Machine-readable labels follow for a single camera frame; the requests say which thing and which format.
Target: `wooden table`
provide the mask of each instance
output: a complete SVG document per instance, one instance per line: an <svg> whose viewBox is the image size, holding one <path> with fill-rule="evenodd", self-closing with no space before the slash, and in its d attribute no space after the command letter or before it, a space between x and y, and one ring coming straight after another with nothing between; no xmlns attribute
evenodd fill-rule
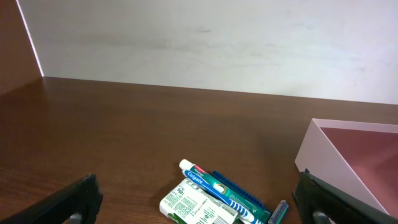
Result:
<svg viewBox="0 0 398 224"><path fill-rule="evenodd" d="M186 158L300 223L291 192L311 118L398 124L398 105L49 78L0 97L0 219L89 173L97 223L171 223Z"/></svg>

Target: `white backdrop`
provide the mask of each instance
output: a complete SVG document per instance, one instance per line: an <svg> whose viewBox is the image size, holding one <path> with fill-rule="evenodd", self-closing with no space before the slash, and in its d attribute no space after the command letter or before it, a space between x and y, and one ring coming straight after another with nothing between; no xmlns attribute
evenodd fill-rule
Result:
<svg viewBox="0 0 398 224"><path fill-rule="evenodd" d="M19 0L45 76L398 104L396 0Z"/></svg>

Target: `pink box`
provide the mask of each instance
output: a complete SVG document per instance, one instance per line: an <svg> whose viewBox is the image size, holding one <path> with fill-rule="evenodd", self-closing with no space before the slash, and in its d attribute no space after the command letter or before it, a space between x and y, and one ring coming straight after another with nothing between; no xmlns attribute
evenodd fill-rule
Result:
<svg viewBox="0 0 398 224"><path fill-rule="evenodd" d="M398 218L398 125L312 119L295 163Z"/></svg>

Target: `toothpaste cap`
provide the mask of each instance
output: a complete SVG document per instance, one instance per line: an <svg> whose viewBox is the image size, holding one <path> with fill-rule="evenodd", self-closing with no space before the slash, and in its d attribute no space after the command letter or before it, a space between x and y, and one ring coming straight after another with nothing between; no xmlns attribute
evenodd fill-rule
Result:
<svg viewBox="0 0 398 224"><path fill-rule="evenodd" d="M188 160L186 160L186 159L183 159L183 160L181 160L181 162L180 162L180 169L181 170L185 170L185 169L191 169L191 167L193 166L194 164L193 163L191 163L190 161L188 161Z"/></svg>

